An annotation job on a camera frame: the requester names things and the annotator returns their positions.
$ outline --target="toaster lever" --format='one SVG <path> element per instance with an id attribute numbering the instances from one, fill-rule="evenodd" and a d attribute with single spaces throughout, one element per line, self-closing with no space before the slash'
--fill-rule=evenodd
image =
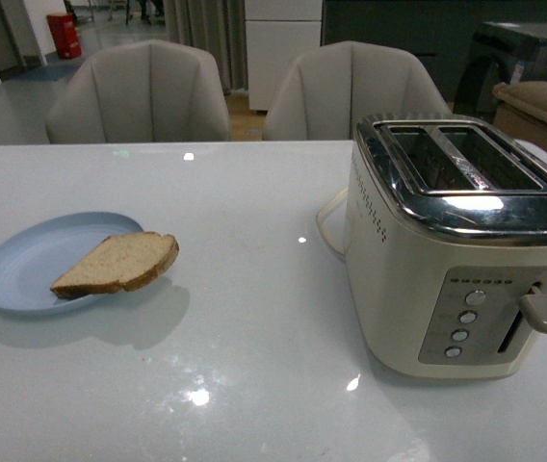
<path id="1" fill-rule="evenodd" d="M 547 334 L 547 294 L 542 294 L 536 285 L 519 300 L 519 308 L 524 319 L 537 332 Z"/>

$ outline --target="toaster slot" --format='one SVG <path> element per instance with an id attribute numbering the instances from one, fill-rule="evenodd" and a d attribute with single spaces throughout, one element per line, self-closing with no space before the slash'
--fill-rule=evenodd
<path id="1" fill-rule="evenodd" d="M 464 126 L 442 126 L 440 130 L 494 189 L 509 193 L 547 193 L 546 183 L 483 132 Z"/>
<path id="2" fill-rule="evenodd" d="M 507 331 L 507 335 L 505 336 L 505 339 L 501 343 L 501 345 L 498 347 L 499 353 L 504 353 L 507 351 L 508 346 L 511 345 L 511 341 L 513 340 L 513 337 L 515 336 L 515 333 L 520 328 L 520 325 L 522 324 L 522 321 L 524 320 L 524 316 L 522 315 L 521 311 L 517 312 L 517 315 L 515 315 L 515 319 L 513 320 L 513 323 L 511 324 L 511 327 Z"/>
<path id="3" fill-rule="evenodd" d="M 389 133 L 403 152 L 421 193 L 476 188 L 423 127 L 390 127 Z"/>

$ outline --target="chair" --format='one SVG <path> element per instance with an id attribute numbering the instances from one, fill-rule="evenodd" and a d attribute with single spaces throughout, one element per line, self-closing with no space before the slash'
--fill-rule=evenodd
<path id="1" fill-rule="evenodd" d="M 349 140 L 377 113 L 451 110 L 421 62 L 395 48 L 344 41 L 291 61 L 265 118 L 264 140 Z"/>
<path id="2" fill-rule="evenodd" d="M 51 143 L 228 141 L 216 62 L 162 40 L 102 50 L 68 82 L 46 119 Z"/>

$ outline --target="sofa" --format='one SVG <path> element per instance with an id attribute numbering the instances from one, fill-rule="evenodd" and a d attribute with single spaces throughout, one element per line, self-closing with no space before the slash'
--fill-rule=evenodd
<path id="1" fill-rule="evenodd" d="M 498 100 L 493 125 L 547 151 L 547 82 L 503 83 L 492 93 Z"/>

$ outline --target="floor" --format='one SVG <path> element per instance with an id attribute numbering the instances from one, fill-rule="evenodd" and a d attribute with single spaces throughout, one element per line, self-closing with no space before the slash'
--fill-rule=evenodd
<path id="1" fill-rule="evenodd" d="M 82 56 L 73 60 L 52 60 L 45 69 L 36 69 L 48 76 L 34 79 L 21 75 L 0 84 L 0 144 L 48 144 L 44 132 L 44 118 L 53 102 L 65 89 L 69 75 L 65 71 L 76 69 L 88 56 L 106 47 L 144 39 L 167 39 L 160 21 L 152 25 L 142 23 L 139 16 L 125 25 L 121 13 L 94 12 L 94 21 L 87 20 L 88 12 L 76 10 L 80 17 L 77 26 Z M 226 96 L 232 123 L 232 140 L 262 140 L 264 114 L 251 111 L 245 92 L 233 92 Z"/>

